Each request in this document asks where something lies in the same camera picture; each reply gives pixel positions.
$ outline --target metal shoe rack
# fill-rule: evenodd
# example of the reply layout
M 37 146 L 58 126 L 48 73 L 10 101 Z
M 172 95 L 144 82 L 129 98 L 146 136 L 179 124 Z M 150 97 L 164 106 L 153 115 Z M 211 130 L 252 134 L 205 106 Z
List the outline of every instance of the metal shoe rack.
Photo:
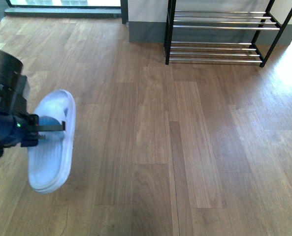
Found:
M 165 27 L 165 64 L 172 62 L 253 63 L 264 67 L 292 17 L 292 8 L 284 23 L 270 13 L 275 0 L 270 0 L 264 12 L 244 11 L 183 11 L 175 10 L 176 0 L 168 1 Z M 253 30 L 251 42 L 179 42 L 172 41 L 173 29 L 193 30 Z M 264 56 L 256 46 L 261 31 L 277 31 Z

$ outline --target chrome bar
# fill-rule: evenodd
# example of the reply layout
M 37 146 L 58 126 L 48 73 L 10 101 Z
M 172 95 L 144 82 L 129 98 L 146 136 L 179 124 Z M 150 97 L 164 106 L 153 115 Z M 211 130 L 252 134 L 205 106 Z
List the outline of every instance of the chrome bar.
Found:
M 183 11 L 175 10 L 175 12 L 186 13 L 227 13 L 227 14 L 265 14 L 265 11 Z
M 271 19 L 270 16 L 195 16 L 195 15 L 175 15 L 174 17 L 189 17 L 189 18 L 229 18 L 229 19 Z
M 170 58 L 170 60 L 262 63 L 261 60 L 220 60 L 220 59 L 200 59 L 200 58 L 192 58 L 192 59 L 191 58 Z
M 232 57 L 259 57 L 255 54 L 221 54 L 221 53 L 187 53 L 187 52 L 171 52 L 171 55 L 203 55 L 203 56 L 232 56 Z
M 219 26 L 173 26 L 180 29 L 207 29 L 207 30 L 279 30 L 279 28 L 254 27 L 219 27 Z
M 197 50 L 230 50 L 230 51 L 256 51 L 255 48 L 209 48 L 209 47 L 181 47 L 181 46 L 172 46 L 171 49 L 197 49 Z
M 252 43 L 210 43 L 210 42 L 176 42 L 172 41 L 171 43 L 179 43 L 179 44 L 221 44 L 221 45 L 252 45 Z
M 242 25 L 275 25 L 275 22 L 239 22 L 239 21 L 185 21 L 174 20 L 174 22 L 188 22 L 188 23 L 211 23 L 211 24 L 242 24 Z

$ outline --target white slide sandal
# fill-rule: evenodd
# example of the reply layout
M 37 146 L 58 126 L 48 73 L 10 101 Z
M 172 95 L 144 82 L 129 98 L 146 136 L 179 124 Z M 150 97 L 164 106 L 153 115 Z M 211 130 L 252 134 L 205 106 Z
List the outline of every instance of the white slide sandal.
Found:
M 34 113 L 39 116 L 39 125 L 66 122 L 65 131 L 40 132 L 46 139 L 28 148 L 31 187 L 38 193 L 51 193 L 66 182 L 70 173 L 76 105 L 71 93 L 57 90 L 43 98 Z

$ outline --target black metal frame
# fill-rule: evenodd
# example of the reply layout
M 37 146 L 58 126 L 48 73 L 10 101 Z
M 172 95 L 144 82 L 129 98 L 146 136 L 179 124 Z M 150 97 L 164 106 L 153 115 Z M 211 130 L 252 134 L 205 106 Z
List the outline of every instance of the black metal frame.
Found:
M 221 30 L 256 30 L 254 37 L 252 39 L 252 42 L 250 43 L 250 48 L 255 50 L 256 55 L 249 55 L 249 56 L 256 56 L 258 57 L 260 60 L 258 61 L 254 61 L 254 60 L 221 60 L 221 59 L 213 59 L 213 58 L 209 58 L 209 59 L 196 59 L 196 58 L 179 58 L 179 59 L 174 59 L 174 60 L 180 60 L 180 61 L 185 61 L 185 60 L 189 60 L 189 61 L 215 61 L 215 62 L 256 62 L 256 63 L 260 63 L 260 67 L 264 67 L 265 64 L 267 63 L 268 58 L 270 57 L 271 53 L 273 52 L 274 48 L 276 47 L 280 37 L 282 36 L 286 26 L 288 25 L 291 17 L 292 17 L 292 8 L 290 10 L 290 12 L 288 13 L 285 21 L 280 24 L 276 18 L 271 14 L 271 9 L 272 6 L 274 5 L 275 0 L 270 0 L 265 12 L 261 12 L 261 14 L 263 13 L 262 17 L 254 17 L 257 19 L 261 19 L 260 23 L 258 23 L 258 30 L 256 30 L 256 28 L 248 28 L 248 27 L 213 27 L 213 26 L 175 26 L 174 25 L 174 18 L 175 17 L 181 17 L 182 15 L 175 15 L 175 6 L 176 6 L 176 0 L 168 0 L 168 10 L 167 10 L 167 18 L 166 18 L 166 27 L 165 27 L 165 36 L 164 36 L 164 49 L 165 49 L 165 64 L 168 65 L 170 62 L 170 54 L 171 54 L 171 44 L 172 44 L 172 35 L 173 35 L 173 28 L 175 27 L 179 27 L 179 28 L 192 28 L 192 29 L 221 29 Z M 198 11 L 193 11 L 193 13 L 225 13 L 225 12 L 198 12 Z M 226 13 L 243 13 L 243 12 L 226 12 Z M 260 35 L 260 32 L 263 30 L 272 30 L 272 28 L 265 28 L 264 24 L 267 20 L 270 20 L 272 23 L 275 23 L 274 26 L 276 27 L 276 29 L 274 30 L 278 30 L 278 33 L 274 39 L 274 41 L 272 42 L 268 52 L 266 53 L 266 55 L 264 56 L 260 50 L 258 49 L 257 45 L 256 45 L 256 41 Z M 230 24 L 234 24 L 235 22 L 217 22 L 217 23 L 230 23 Z

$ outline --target robotic arm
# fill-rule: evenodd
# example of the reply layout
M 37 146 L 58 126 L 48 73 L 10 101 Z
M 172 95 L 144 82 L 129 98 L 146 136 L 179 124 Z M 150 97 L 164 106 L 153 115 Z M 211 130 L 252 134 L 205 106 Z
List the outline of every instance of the robotic arm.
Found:
M 15 57 L 0 51 L 0 157 L 4 148 L 21 143 L 21 147 L 34 147 L 40 131 L 63 131 L 62 125 L 38 123 L 38 115 L 27 112 L 27 97 L 30 86 L 27 77 L 21 75 L 23 64 Z

